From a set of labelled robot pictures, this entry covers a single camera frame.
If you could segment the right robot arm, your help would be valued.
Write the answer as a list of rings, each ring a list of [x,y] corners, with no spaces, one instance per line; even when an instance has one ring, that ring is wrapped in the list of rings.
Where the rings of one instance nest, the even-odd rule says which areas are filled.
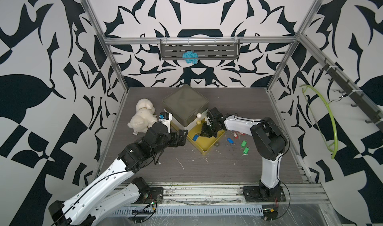
[[[282,202],[283,188],[279,177],[281,159],[288,139],[274,121],[247,119],[235,115],[223,115],[216,108],[207,111],[200,136],[216,137],[218,132],[237,131],[252,136],[257,152],[262,157],[262,174],[258,186],[244,186],[243,195],[248,202]]]

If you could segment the yellow bottom drawer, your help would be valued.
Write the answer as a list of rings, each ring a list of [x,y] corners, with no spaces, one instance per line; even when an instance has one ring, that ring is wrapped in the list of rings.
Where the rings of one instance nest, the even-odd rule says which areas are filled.
[[[194,142],[192,140],[193,136],[195,135],[195,133],[199,133],[201,132],[201,127],[202,127],[202,124],[205,122],[205,120],[202,120],[201,121],[201,124],[200,125],[195,125],[188,133],[188,136],[187,136],[187,140],[198,150],[201,152],[202,155],[205,155],[210,149],[213,148],[215,142],[218,142],[219,139],[225,134],[225,131],[224,130],[221,130],[218,132],[218,136],[215,138],[215,137],[211,137],[211,138],[206,138],[206,137],[201,137],[199,136],[199,138],[197,139],[196,142]]]

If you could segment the grey wall shelf rack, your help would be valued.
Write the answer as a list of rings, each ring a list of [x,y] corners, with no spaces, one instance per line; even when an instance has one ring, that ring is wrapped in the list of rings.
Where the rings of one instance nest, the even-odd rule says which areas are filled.
[[[160,43],[160,53],[163,60],[184,60],[183,53],[196,52],[199,60],[234,60],[240,55],[238,39],[163,39]]]

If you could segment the teal yarn ball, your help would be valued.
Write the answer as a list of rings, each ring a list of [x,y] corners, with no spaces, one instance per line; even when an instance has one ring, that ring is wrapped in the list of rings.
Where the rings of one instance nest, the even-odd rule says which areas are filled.
[[[187,64],[198,64],[199,62],[199,56],[196,52],[193,51],[187,51],[183,53],[182,58],[186,61]]]

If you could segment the key with green tag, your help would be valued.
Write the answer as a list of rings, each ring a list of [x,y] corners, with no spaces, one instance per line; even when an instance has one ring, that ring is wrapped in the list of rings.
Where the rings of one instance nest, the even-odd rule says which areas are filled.
[[[243,156],[248,155],[248,152],[249,152],[249,148],[245,147],[243,150]]]
[[[242,141],[242,143],[241,143],[241,147],[242,147],[242,148],[245,148],[246,145],[247,145],[247,141],[246,141],[246,140]]]

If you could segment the grey hook rail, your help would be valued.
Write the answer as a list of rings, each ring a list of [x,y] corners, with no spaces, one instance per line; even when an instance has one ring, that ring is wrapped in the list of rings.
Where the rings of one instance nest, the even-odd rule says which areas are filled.
[[[321,72],[329,76],[328,91],[338,92],[338,99],[331,99],[331,102],[341,101],[344,97],[350,98],[353,103],[351,107],[359,108],[368,119],[367,124],[375,124],[381,131],[383,129],[382,109],[358,87],[337,65],[331,65],[327,59],[319,62],[322,66]]]

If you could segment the white plush toy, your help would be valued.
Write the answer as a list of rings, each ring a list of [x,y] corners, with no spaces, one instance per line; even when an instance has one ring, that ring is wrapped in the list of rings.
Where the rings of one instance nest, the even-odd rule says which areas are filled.
[[[136,113],[127,124],[134,135],[146,133],[157,122],[155,107],[149,99],[140,99],[136,104]]]

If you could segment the key with blue tag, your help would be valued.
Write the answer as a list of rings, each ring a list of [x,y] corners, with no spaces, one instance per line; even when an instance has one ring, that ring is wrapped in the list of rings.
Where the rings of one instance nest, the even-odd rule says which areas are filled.
[[[192,140],[194,142],[196,142],[198,138],[199,138],[199,133],[195,133],[195,135],[193,136]]]
[[[230,139],[230,138],[227,138],[227,142],[228,142],[231,146],[234,146],[234,145],[235,145],[234,141],[233,141],[232,139]]]

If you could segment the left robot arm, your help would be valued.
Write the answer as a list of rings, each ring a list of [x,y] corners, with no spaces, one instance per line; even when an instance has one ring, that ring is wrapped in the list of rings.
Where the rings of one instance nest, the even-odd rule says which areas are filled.
[[[150,191],[142,177],[124,189],[114,189],[139,170],[158,163],[167,147],[186,144],[188,131],[170,130],[170,121],[156,122],[145,136],[127,145],[113,163],[81,192],[66,201],[55,201],[48,210],[55,226],[95,226],[122,206],[138,202]]]

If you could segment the grey-yellow mini drawer cabinet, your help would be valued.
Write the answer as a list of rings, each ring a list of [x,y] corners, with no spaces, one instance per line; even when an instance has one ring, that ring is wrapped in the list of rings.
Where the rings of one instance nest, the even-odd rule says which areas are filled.
[[[196,121],[202,121],[207,113],[209,100],[189,85],[183,85],[166,96],[163,100],[164,110],[173,115],[172,123],[179,129],[191,130]]]

